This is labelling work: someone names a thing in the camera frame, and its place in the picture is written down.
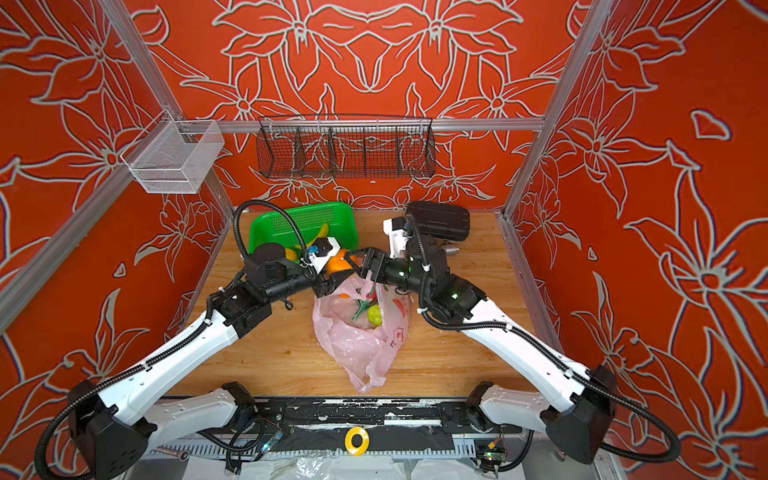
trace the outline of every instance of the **floral pattern wallpaper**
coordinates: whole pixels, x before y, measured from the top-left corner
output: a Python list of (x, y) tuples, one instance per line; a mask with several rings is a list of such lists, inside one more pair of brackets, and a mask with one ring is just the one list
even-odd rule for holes
[(566, 354), (682, 440), (629, 478), (768, 475), (765, 45), (765, 2), (619, 0), (514, 212)]
[[(160, 113), (96, 0), (0, 1), (0, 289), (104, 180)], [(0, 478), (33, 478), (32, 453), (67, 391), (171, 338), (227, 219), (203, 187), (132, 183), (0, 335)], [(69, 434), (51, 467), (84, 469)]]
[[(531, 118), (545, 112), (589, 0), (126, 0), (190, 119)], [(253, 134), (227, 135), (215, 171), (237, 205), (412, 200), (495, 208), (530, 131), (437, 135), (430, 179), (266, 179)]]

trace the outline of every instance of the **yellow tape roll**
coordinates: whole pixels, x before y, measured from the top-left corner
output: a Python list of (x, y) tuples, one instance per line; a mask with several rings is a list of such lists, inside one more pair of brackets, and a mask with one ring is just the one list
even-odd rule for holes
[[(352, 445), (352, 437), (355, 435), (360, 435), (360, 438), (362, 439), (362, 444), (359, 447), (355, 447)], [(368, 432), (363, 427), (352, 427), (349, 429), (349, 431), (346, 433), (346, 438), (344, 439), (344, 446), (346, 447), (346, 451), (349, 452), (350, 455), (354, 455), (355, 457), (357, 455), (362, 455), (366, 452), (368, 449), (368, 444), (370, 443), (370, 438), (368, 437)]]

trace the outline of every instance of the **wooden table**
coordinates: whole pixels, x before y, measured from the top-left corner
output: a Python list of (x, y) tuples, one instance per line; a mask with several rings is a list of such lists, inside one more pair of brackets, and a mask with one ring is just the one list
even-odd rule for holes
[[(361, 247), (389, 251), (382, 232), (384, 219), (395, 212), (356, 211)], [(243, 241), (248, 244), (250, 224), (258, 214), (244, 214)], [(469, 238), (459, 255), (449, 257), (452, 272), (473, 282), (507, 315), (533, 331), (520, 288), (509, 262), (504, 240), (493, 213), (473, 213)], [(205, 297), (227, 285), (243, 267), (230, 231), (191, 317), (205, 310)], [(174, 387), (175, 395), (200, 395), (225, 382), (238, 381), (255, 396), (357, 396), (346, 372), (320, 348), (312, 325), (314, 295), (302, 292), (291, 298), (287, 312), (273, 304), (273, 315), (246, 337), (214, 355)], [(386, 384), (371, 389), (371, 396), (467, 396), (481, 380), (510, 389), (533, 390), (528, 380), (491, 350), (462, 333), (429, 326), (412, 303), (409, 338), (387, 374)]]

